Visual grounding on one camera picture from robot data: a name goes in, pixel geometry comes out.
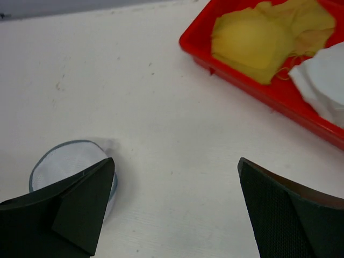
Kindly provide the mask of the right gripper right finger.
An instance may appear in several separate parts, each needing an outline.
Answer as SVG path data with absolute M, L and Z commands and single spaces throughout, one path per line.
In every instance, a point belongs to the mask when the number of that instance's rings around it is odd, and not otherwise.
M 260 257 L 343 257 L 343 199 L 242 157 L 241 190 Z

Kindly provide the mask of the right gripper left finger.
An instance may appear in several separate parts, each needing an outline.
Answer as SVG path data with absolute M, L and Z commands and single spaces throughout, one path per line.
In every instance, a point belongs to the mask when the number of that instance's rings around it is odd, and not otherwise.
M 1 203 L 1 257 L 95 255 L 114 179 L 114 161 Z

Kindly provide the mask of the white mesh laundry bag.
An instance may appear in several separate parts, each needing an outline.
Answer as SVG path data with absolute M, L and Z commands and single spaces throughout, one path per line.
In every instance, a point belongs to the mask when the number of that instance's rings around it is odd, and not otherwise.
M 47 152 L 29 178 L 29 205 L 52 207 L 55 232 L 67 226 L 100 231 L 110 214 L 117 188 L 112 157 L 89 140 L 62 143 Z

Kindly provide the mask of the pale green bra pad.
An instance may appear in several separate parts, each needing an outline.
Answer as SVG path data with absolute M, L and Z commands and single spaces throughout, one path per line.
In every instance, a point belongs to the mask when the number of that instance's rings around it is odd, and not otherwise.
M 343 42 L 319 50 L 288 75 L 321 118 L 343 128 Z

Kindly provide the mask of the beige bra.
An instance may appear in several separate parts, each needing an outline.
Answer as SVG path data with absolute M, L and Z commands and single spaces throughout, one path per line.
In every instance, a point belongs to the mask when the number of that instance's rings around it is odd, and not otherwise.
M 212 56 L 261 84 L 289 57 L 314 56 L 334 33 L 335 18 L 318 1 L 270 1 L 217 18 Z

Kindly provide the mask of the red plastic bin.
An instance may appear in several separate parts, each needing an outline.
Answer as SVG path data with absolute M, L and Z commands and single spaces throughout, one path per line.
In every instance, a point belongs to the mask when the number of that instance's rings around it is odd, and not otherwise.
M 291 80 L 274 78 L 270 85 L 261 85 L 211 55 L 211 32 L 216 19 L 231 11 L 254 7 L 257 1 L 209 1 L 181 35 L 183 51 L 210 74 L 215 74 L 245 91 L 270 108 L 287 116 L 317 136 L 343 149 L 343 129 L 322 119 L 305 102 Z

